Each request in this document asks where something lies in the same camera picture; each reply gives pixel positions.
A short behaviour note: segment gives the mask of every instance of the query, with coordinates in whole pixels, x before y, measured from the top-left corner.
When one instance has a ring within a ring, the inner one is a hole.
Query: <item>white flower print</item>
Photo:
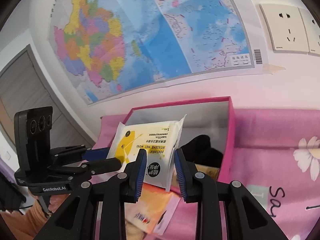
[[[295,235],[291,240],[300,240],[301,237],[299,235]]]
[[[299,149],[293,153],[294,159],[298,162],[298,167],[302,172],[306,172],[310,166],[310,175],[316,181],[320,172],[320,140],[313,136],[307,144],[307,140],[302,138],[299,141]]]

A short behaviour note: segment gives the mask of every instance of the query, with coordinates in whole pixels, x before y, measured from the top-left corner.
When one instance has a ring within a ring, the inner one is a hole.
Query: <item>camera lens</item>
[[[44,116],[41,116],[39,119],[39,130],[43,131],[45,127],[45,118]]]
[[[34,134],[36,130],[37,130],[37,123],[36,123],[36,120],[33,120],[30,124],[30,132]]]
[[[47,117],[47,126],[51,125],[51,115]]]

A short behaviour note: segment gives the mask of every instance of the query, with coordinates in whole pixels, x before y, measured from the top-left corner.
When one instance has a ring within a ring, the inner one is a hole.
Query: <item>world map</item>
[[[252,67],[233,0],[55,0],[49,42],[88,105],[156,82]]]

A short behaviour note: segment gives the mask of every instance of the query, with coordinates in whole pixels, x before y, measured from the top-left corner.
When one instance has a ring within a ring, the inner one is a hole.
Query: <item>orange cloth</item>
[[[25,215],[17,211],[11,214],[2,212],[0,215],[17,240],[33,240],[48,220],[36,200]]]

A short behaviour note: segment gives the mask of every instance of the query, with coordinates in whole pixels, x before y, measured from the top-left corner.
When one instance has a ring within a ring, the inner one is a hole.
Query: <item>power socket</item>
[[[261,4],[274,50],[309,52],[308,40],[297,7]]]
[[[299,8],[306,29],[309,52],[320,55],[320,28],[308,10]]]

